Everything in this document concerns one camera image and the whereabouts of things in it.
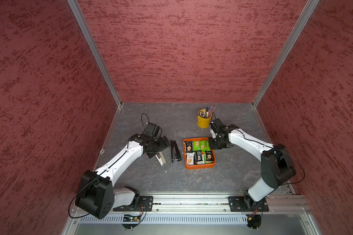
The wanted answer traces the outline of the orange plastic storage box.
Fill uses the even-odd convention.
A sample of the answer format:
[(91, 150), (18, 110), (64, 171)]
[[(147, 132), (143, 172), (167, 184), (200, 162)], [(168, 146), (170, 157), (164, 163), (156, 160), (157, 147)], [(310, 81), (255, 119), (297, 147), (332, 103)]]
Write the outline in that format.
[(208, 137), (185, 139), (183, 157), (185, 168), (189, 170), (213, 168), (216, 164), (215, 153), (208, 143)]

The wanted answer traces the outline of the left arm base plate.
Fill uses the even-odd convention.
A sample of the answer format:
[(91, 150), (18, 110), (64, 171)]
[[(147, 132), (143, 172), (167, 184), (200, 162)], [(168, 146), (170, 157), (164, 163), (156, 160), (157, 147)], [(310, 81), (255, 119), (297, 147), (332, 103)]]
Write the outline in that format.
[(136, 196), (128, 206), (113, 208), (114, 212), (151, 212), (153, 207), (153, 196)]

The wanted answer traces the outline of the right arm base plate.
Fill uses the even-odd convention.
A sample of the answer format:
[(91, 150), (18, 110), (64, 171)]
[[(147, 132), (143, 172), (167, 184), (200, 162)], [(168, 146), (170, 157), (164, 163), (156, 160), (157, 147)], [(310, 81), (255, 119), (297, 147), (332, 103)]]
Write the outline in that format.
[(229, 196), (228, 205), (231, 212), (269, 212), (266, 198), (256, 202), (247, 196)]

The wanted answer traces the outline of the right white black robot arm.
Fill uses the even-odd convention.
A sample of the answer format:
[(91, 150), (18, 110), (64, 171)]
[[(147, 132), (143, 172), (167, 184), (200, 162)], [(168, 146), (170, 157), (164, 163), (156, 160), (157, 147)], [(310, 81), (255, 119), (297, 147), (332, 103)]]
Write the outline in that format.
[(238, 146), (260, 161), (260, 178), (244, 192), (244, 203), (248, 208), (266, 198), (297, 173), (292, 156), (283, 145), (272, 145), (261, 141), (235, 125), (215, 127), (212, 124), (210, 132), (211, 149)]

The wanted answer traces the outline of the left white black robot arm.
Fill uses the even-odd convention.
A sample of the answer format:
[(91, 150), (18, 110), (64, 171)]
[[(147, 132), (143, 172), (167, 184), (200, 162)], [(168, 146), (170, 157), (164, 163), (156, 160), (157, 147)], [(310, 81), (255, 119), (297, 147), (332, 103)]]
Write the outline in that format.
[(133, 135), (125, 147), (109, 162), (96, 169), (88, 170), (81, 177), (75, 205), (88, 214), (102, 219), (113, 208), (137, 204), (137, 191), (131, 187), (114, 189), (124, 171), (144, 153), (153, 157), (170, 146), (166, 136), (148, 138)]

